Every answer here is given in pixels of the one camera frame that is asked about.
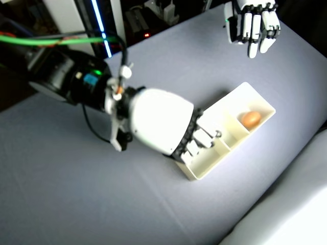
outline blue light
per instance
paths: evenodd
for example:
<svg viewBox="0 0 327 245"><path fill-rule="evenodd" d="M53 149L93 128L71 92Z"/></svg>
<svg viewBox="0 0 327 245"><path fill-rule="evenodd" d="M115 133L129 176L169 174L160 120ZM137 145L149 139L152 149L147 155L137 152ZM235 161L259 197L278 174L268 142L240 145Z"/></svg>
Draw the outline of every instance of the blue light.
<svg viewBox="0 0 327 245"><path fill-rule="evenodd" d="M100 31L101 32L104 32L104 27L103 27L103 23L102 23L102 18L101 18L101 15L100 15L100 11L99 11L99 8L98 8L97 0L92 0L92 5L93 5L93 8L94 8L94 12L96 13L96 17L97 17L97 21L98 21L98 25L99 25ZM106 38L107 36L106 36L105 33L102 33L102 37L103 38ZM112 55L111 55L111 51L110 51L110 47L109 47L109 42L108 41L104 41L104 45L106 47L108 57L111 58Z"/></svg>

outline light strip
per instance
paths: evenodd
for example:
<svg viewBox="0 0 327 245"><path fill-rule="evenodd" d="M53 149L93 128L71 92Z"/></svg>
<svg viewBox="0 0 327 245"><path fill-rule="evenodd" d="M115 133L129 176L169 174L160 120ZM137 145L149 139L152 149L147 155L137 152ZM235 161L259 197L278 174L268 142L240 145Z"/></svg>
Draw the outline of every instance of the light strip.
<svg viewBox="0 0 327 245"><path fill-rule="evenodd" d="M103 27L103 23L102 23L102 18L101 18L101 15L100 15L100 11L99 11L99 8L98 8L97 0L91 0L91 1L92 1L94 12L96 13L96 17L97 17L97 21L98 21L98 25L99 25L100 31L102 32L102 37L103 38L106 38L107 37L106 34L103 33L104 32L104 27ZM106 47L108 57L111 58L112 55L111 55L111 51L110 51L110 47L109 47L109 42L108 41L104 41L104 45Z"/></svg>

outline white divided tray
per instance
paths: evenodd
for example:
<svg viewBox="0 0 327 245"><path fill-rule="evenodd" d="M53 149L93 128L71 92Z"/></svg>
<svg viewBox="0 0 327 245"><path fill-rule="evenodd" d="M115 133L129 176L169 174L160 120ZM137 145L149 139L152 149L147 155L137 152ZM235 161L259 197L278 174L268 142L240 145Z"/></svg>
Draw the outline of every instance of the white divided tray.
<svg viewBox="0 0 327 245"><path fill-rule="evenodd" d="M257 111L262 117L260 123L250 130L241 124L242 116L249 111ZM242 83L203 114L217 123L222 137L214 141L212 148L201 149L192 163L176 164L190 180L202 179L275 113L276 110L250 84Z"/></svg>

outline green cable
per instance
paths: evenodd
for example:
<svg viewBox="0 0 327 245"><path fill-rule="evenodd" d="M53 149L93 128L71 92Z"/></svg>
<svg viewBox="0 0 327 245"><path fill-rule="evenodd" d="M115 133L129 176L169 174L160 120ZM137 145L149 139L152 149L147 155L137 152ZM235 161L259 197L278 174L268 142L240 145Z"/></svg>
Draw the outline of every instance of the green cable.
<svg viewBox="0 0 327 245"><path fill-rule="evenodd" d="M25 39L16 38L0 35L0 42L7 42L17 45L26 46L47 46L47 45L70 45L70 44L80 44L80 43L93 43L93 42L116 42L114 37L102 38L102 37L89 37L89 38L78 38L78 39Z"/></svg>

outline gray surface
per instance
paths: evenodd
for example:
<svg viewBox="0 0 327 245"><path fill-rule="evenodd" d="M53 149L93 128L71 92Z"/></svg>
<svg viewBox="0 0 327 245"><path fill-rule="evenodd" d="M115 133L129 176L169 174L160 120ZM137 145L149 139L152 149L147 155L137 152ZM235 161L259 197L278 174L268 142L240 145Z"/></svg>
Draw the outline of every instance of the gray surface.
<svg viewBox="0 0 327 245"><path fill-rule="evenodd" d="M130 84L204 106L247 81L276 108L273 118L189 182L136 140L124 153L98 141L80 107L34 96L0 114L0 243L220 241L327 118L326 58L283 25L269 52L250 60L223 25L218 7L133 46ZM91 117L99 131L108 126L109 116Z"/></svg>
<svg viewBox="0 0 327 245"><path fill-rule="evenodd" d="M266 198L220 245L325 245L326 152L327 130L313 138L269 189Z"/></svg>

